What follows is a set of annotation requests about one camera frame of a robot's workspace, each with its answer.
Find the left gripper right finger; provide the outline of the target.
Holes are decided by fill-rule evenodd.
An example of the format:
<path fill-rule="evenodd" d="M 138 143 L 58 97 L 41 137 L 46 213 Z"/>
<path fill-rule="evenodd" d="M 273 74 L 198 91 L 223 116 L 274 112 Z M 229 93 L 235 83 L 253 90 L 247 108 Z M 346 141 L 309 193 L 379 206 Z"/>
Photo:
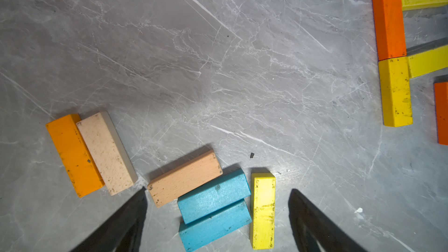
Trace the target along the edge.
<path fill-rule="evenodd" d="M 288 206 L 290 225 L 300 252 L 365 251 L 299 190 L 291 191 Z"/>

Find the amber orange block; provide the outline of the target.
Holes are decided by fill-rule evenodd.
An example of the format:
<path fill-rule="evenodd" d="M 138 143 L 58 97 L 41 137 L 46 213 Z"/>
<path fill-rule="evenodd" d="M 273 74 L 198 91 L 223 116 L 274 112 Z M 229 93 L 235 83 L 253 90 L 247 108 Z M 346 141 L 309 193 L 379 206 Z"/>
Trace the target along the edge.
<path fill-rule="evenodd" d="M 78 129 L 79 114 L 69 114 L 47 123 L 66 172 L 79 198 L 101 189 L 105 183 Z"/>

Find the pale cream wooden block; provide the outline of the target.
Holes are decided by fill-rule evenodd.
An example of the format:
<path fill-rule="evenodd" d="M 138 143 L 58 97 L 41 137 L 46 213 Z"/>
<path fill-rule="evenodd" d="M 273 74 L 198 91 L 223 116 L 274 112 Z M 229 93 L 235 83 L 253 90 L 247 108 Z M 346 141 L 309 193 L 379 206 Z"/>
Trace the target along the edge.
<path fill-rule="evenodd" d="M 137 173 L 108 112 L 98 112 L 77 123 L 86 146 L 114 196 L 135 184 Z"/>

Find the tan wooden block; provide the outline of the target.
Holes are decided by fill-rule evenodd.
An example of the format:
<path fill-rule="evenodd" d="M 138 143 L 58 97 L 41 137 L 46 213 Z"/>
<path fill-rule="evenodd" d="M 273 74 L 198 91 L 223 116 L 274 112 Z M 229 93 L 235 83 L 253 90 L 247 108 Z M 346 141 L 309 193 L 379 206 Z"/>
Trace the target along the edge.
<path fill-rule="evenodd" d="M 149 193 L 160 208 L 223 174 L 214 150 L 151 180 Z"/>

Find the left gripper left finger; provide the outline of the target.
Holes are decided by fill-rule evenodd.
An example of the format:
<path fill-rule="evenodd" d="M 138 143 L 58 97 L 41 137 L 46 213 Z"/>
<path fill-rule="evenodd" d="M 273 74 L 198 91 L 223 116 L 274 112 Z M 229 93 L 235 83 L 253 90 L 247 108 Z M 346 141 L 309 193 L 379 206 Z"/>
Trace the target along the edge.
<path fill-rule="evenodd" d="M 74 252 L 137 252 L 147 214 L 148 200 L 143 187 L 120 207 Z"/>

